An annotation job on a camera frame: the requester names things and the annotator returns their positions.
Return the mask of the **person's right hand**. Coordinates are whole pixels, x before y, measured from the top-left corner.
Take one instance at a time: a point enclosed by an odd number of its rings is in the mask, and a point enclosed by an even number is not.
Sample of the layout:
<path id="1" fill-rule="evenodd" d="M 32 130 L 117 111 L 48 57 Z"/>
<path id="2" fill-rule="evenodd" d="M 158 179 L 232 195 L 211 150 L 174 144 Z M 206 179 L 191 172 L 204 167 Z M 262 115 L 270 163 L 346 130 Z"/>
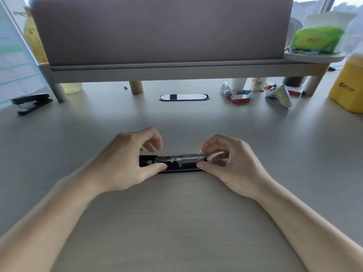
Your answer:
<path id="1" fill-rule="evenodd" d="M 223 151 L 229 155 L 223 172 L 207 172 L 219 178 L 233 192 L 258 200 L 263 193 L 276 186 L 277 182 L 267 173 L 248 143 L 222 134 L 208 138 L 200 151 L 206 157 Z"/>

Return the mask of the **person's left hand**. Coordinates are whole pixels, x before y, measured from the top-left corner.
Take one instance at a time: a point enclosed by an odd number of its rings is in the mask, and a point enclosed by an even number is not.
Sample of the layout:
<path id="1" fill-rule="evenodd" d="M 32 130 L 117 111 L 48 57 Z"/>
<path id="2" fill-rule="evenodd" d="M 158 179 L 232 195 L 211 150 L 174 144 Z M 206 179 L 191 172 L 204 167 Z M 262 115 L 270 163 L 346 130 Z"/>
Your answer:
<path id="1" fill-rule="evenodd" d="M 142 183 L 140 178 L 139 154 L 143 144 L 152 144 L 158 150 L 163 142 L 154 127 L 135 132 L 123 132 L 91 160 L 82 170 L 82 175 L 95 185 L 98 194 L 122 191 Z"/>

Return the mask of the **black stapler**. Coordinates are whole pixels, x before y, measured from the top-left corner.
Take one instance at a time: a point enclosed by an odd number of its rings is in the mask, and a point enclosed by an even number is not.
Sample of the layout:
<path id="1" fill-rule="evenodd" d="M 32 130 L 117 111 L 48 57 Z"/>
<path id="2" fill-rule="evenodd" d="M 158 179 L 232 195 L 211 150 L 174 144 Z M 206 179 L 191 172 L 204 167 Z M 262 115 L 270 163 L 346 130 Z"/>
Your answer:
<path id="1" fill-rule="evenodd" d="M 187 173 L 187 172 L 200 172 L 202 171 L 197 167 L 197 163 L 200 161 L 207 161 L 204 153 L 188 154 L 188 155 L 140 155 L 139 166 L 145 167 L 151 164 L 167 165 L 167 169 L 159 172 L 159 174 L 169 173 Z"/>
<path id="2" fill-rule="evenodd" d="M 11 103 L 19 108 L 17 111 L 19 116 L 25 116 L 52 101 L 48 93 L 26 95 L 11 99 Z"/>

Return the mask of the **person's left forearm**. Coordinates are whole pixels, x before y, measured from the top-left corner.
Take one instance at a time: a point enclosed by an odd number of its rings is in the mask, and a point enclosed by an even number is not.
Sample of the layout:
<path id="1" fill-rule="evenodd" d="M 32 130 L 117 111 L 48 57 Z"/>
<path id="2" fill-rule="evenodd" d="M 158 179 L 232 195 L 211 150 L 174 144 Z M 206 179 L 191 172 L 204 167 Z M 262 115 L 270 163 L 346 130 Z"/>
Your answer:
<path id="1" fill-rule="evenodd" d="M 99 181 L 78 171 L 59 180 L 0 238 L 0 272 L 50 272 Z"/>

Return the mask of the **person's right forearm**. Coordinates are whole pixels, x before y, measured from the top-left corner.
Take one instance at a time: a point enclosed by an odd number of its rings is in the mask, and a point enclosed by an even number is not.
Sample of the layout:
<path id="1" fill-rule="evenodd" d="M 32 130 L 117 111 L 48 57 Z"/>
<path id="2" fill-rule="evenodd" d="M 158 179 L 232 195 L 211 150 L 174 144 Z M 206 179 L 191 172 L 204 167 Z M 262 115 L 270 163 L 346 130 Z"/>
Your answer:
<path id="1" fill-rule="evenodd" d="M 309 272 L 363 272 L 363 247 L 271 178 L 255 199 L 277 224 Z"/>

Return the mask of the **red staple box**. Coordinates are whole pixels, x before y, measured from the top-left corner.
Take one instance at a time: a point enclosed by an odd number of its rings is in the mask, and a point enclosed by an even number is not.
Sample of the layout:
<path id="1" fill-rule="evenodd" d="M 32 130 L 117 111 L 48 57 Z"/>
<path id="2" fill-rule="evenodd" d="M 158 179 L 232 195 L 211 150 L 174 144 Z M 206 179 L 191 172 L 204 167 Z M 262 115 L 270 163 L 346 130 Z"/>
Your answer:
<path id="1" fill-rule="evenodd" d="M 229 95 L 228 100 L 232 104 L 248 103 L 251 100 L 250 95 Z"/>

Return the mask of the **white glue tube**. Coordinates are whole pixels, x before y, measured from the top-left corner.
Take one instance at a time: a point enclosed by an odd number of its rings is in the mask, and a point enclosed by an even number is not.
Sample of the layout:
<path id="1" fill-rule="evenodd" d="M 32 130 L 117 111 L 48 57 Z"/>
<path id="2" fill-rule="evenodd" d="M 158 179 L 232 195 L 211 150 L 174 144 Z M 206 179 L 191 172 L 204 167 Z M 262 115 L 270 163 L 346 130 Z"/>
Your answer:
<path id="1" fill-rule="evenodd" d="M 229 87 L 227 82 L 224 82 L 220 87 L 220 94 L 225 98 L 228 98 L 230 95 L 233 94 L 231 88 Z"/>

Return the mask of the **grey desk shelf riser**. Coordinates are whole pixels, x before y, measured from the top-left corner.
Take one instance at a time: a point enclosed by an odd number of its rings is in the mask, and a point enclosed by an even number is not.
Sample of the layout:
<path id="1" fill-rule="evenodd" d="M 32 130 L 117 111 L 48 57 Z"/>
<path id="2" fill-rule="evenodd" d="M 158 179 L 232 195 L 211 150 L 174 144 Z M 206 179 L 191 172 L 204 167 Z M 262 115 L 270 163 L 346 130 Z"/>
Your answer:
<path id="1" fill-rule="evenodd" d="M 312 77 L 305 89 L 312 96 L 331 63 L 346 53 L 300 54 L 285 52 L 283 59 L 225 62 L 137 63 L 52 66 L 38 68 L 59 103 L 68 101 L 61 83 L 129 82 L 155 80 L 225 79 L 250 77 Z"/>

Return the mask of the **white patterned paper cup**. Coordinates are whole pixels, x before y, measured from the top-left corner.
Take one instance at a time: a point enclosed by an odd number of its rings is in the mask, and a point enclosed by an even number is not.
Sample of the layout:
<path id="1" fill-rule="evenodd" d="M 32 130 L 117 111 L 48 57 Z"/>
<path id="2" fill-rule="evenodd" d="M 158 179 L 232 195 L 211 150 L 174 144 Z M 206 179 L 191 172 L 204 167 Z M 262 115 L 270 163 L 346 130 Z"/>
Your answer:
<path id="1" fill-rule="evenodd" d="M 251 91 L 263 91 L 268 77 L 253 77 L 251 79 Z"/>

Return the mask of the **white game controller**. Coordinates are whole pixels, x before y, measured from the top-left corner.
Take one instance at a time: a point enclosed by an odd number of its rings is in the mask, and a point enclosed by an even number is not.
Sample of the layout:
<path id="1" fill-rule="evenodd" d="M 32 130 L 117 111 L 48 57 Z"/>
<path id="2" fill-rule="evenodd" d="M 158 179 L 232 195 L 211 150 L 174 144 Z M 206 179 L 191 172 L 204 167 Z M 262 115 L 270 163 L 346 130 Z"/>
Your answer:
<path id="1" fill-rule="evenodd" d="M 265 97 L 277 99 L 279 103 L 286 109 L 291 108 L 293 105 L 290 94 L 283 83 L 279 85 L 273 85 L 270 89 L 267 90 Z"/>

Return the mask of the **dark cup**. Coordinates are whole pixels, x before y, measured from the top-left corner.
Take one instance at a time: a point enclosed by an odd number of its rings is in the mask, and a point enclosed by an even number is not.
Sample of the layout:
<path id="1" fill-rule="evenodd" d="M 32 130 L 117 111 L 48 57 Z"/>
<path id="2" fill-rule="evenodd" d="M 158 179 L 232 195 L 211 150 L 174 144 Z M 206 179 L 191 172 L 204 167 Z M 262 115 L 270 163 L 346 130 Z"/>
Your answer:
<path id="1" fill-rule="evenodd" d="M 289 76 L 284 77 L 282 83 L 289 87 L 300 87 L 306 80 L 306 77 L 300 76 Z"/>

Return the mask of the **mauve fabric desk partition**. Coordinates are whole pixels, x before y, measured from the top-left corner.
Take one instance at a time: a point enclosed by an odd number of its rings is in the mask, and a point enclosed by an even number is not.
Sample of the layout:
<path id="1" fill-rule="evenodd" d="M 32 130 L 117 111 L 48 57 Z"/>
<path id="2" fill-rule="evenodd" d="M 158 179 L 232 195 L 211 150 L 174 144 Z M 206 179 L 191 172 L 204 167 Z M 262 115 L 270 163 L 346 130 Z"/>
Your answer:
<path id="1" fill-rule="evenodd" d="M 294 0 L 29 0 L 53 66 L 281 59 Z"/>

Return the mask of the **closed black stapler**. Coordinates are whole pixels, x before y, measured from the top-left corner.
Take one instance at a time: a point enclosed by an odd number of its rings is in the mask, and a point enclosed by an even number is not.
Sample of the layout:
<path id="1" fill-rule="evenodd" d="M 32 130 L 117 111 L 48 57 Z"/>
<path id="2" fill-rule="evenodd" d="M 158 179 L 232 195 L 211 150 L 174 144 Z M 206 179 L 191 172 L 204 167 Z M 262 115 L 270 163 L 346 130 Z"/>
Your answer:
<path id="1" fill-rule="evenodd" d="M 11 99 L 11 103 L 19 108 L 17 111 L 19 116 L 25 116 L 52 101 L 48 93 L 26 95 Z"/>

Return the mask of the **yellow plastic container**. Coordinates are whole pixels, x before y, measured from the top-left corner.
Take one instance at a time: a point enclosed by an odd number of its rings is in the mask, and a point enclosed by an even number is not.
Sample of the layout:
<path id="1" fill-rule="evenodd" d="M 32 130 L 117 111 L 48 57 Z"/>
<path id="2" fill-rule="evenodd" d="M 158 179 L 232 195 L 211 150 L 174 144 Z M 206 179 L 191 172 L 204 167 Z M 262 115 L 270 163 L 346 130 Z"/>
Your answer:
<path id="1" fill-rule="evenodd" d="M 352 54 L 329 91 L 328 98 L 349 112 L 363 114 L 363 54 Z"/>

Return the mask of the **green tissue pack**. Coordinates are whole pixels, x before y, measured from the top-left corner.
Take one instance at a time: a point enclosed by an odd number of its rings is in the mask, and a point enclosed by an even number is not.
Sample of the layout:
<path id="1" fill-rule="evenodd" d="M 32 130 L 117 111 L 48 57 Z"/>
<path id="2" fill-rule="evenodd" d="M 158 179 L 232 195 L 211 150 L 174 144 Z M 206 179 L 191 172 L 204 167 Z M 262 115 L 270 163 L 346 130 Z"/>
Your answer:
<path id="1" fill-rule="evenodd" d="M 336 26 L 310 27 L 297 30 L 290 47 L 302 51 L 332 54 L 345 30 Z"/>

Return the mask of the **yellow translucent bottle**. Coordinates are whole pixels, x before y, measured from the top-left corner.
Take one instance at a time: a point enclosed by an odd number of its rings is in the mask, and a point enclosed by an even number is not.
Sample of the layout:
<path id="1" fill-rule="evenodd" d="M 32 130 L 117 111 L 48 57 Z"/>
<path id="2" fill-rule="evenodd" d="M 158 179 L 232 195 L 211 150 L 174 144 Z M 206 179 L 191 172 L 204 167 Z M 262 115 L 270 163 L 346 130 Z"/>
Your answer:
<path id="1" fill-rule="evenodd" d="M 35 58 L 37 59 L 39 64 L 48 64 L 48 58 L 45 53 L 38 29 L 36 27 L 33 15 L 30 11 L 30 8 L 25 6 L 25 13 L 26 13 L 26 21 L 24 26 L 23 35 L 28 43 L 29 47 L 31 48 Z M 82 90 L 83 86 L 82 83 L 62 83 L 61 86 L 63 87 L 66 94 L 74 94 Z"/>

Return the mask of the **white printed paper sheet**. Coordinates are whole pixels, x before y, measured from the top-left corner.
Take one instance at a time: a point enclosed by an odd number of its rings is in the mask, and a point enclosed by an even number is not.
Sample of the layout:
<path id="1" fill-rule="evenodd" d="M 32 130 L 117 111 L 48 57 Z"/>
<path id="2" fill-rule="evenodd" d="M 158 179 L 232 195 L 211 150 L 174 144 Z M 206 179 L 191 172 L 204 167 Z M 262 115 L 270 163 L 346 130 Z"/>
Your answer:
<path id="1" fill-rule="evenodd" d="M 11 105 L 11 99 L 32 95 L 47 87 L 38 65 L 0 0 L 0 110 Z"/>

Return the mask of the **white plastic bag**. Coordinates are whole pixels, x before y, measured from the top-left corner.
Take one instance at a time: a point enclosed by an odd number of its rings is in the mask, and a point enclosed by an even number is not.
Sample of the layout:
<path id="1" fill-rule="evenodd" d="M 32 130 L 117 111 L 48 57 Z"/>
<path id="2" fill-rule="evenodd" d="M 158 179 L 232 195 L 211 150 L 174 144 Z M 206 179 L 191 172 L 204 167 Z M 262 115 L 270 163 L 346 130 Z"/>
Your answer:
<path id="1" fill-rule="evenodd" d="M 356 17 L 356 13 L 347 12 L 327 12 L 311 14 L 306 18 L 303 28 L 336 26 L 346 31 L 349 23 Z"/>

